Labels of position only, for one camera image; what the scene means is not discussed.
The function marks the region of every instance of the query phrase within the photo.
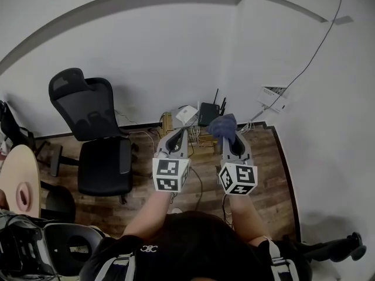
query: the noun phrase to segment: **logo on shirt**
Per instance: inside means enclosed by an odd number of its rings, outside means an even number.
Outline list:
[[[155,253],[157,248],[158,248],[158,246],[143,246],[141,248],[141,251],[142,252],[152,252],[152,253]]]

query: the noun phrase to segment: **shoulder strap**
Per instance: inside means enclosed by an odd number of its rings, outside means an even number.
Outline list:
[[[135,273],[135,256],[133,253],[122,254],[107,260],[101,267],[95,281],[103,281],[112,265],[127,266],[127,274],[124,281],[133,281]]]
[[[284,279],[290,280],[292,278],[293,281],[298,281],[299,277],[294,262],[290,259],[284,259],[280,254],[279,247],[269,238],[266,237],[266,239],[270,244],[271,269],[274,280],[283,281]]]

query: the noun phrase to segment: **black cable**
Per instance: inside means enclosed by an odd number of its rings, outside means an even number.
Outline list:
[[[202,199],[202,196],[203,196],[203,182],[202,182],[201,178],[199,177],[198,173],[195,171],[195,169],[193,169],[192,167],[190,167],[190,170],[192,170],[195,173],[195,175],[197,175],[197,177],[198,177],[198,179],[200,181],[200,197],[199,197],[198,202],[197,202],[197,204],[195,206],[195,211],[197,211],[198,207],[199,207],[199,203],[200,203],[200,201]]]
[[[188,128],[190,128],[191,126],[193,126],[193,124],[197,121],[197,119],[198,119],[198,116],[196,115],[196,116],[195,116],[195,120],[194,120],[194,122],[192,122],[192,123],[189,125]]]
[[[155,133],[153,132],[153,128],[148,128],[147,131],[148,131],[149,133],[151,133],[152,135],[158,136],[158,134],[155,134]]]
[[[170,204],[173,204],[173,200],[175,199],[175,197],[178,195],[178,193],[172,193],[172,198],[171,198],[171,203]]]
[[[310,62],[309,62],[308,65],[304,68],[304,70],[303,70],[302,72],[300,72],[300,73],[298,74],[298,76],[295,77],[291,83],[289,83],[289,85],[286,87],[286,89],[284,90],[284,92],[285,92],[285,91],[286,91],[286,90],[287,90],[287,89],[293,84],[294,81],[296,81],[296,80],[298,79],[299,76],[301,76],[301,75],[307,70],[307,68],[308,68],[308,67],[310,66],[310,64],[312,63],[312,60],[315,58],[316,54],[318,53],[319,49],[321,48],[321,46],[323,45],[325,39],[327,38],[327,35],[328,35],[328,33],[330,32],[330,30],[331,30],[333,24],[335,23],[335,20],[336,20],[336,18],[337,18],[337,16],[338,16],[338,13],[339,13],[339,10],[340,10],[340,7],[341,7],[341,2],[342,2],[342,0],[340,0],[339,7],[338,7],[338,9],[337,9],[337,11],[336,11],[335,17],[334,17],[333,20],[332,20],[332,24],[330,25],[330,27],[329,27],[329,29],[328,29],[328,31],[327,31],[325,37],[323,38],[323,40],[322,40],[322,42],[321,42],[321,44],[319,45],[319,47],[318,47],[317,50],[315,51],[314,55],[312,56]],[[279,97],[277,97],[277,99],[276,99],[276,100],[275,100],[275,101],[274,101],[269,107],[264,108],[264,110],[266,111],[267,109],[271,108],[271,107],[276,103],[276,101],[280,99],[280,97],[281,97],[281,95],[279,95]]]
[[[191,154],[188,156],[188,158],[190,158],[191,155],[193,155],[195,151],[194,151],[194,147],[193,147],[192,139],[190,138],[190,135],[189,135],[189,131],[187,132],[187,136],[188,136],[188,138],[189,138],[190,145],[192,146],[192,149],[193,149],[193,153],[191,153]]]
[[[134,123],[134,124],[137,124],[137,125],[138,125],[137,122],[134,122],[134,121],[130,120],[126,115],[122,115],[122,114],[120,114],[116,109],[115,109],[115,112],[116,112],[116,114],[118,114],[118,115],[120,115],[120,116],[124,116],[124,117],[126,117],[126,119],[127,119],[130,123]]]
[[[229,223],[228,220],[227,220],[227,214],[225,212],[225,199],[227,198],[227,194],[224,194],[224,197],[223,197],[223,202],[221,204],[221,208],[223,209],[223,218],[224,218],[224,222],[230,226],[230,228],[233,229],[233,222],[232,223]]]
[[[167,113],[167,112],[165,111],[165,112],[163,112],[162,115],[160,116],[160,119],[159,119],[159,124],[160,124],[160,126],[163,126],[162,118],[163,118],[164,114],[166,114],[166,113]]]

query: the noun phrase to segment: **wooden table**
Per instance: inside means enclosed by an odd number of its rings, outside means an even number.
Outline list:
[[[16,203],[16,189],[21,182],[27,182],[30,190],[31,205],[27,211],[21,211]],[[10,151],[2,165],[0,189],[4,191],[11,211],[35,218],[40,217],[39,167],[29,147],[19,145]]]

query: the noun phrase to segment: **chair seat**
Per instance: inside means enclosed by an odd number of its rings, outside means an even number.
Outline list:
[[[107,138],[82,145],[78,168],[78,190],[98,197],[119,196],[132,190],[131,142]]]
[[[76,218],[76,203],[73,196],[63,186],[53,186],[51,188],[46,199],[46,210],[53,211],[53,213],[51,213],[51,217],[45,218],[74,223]]]

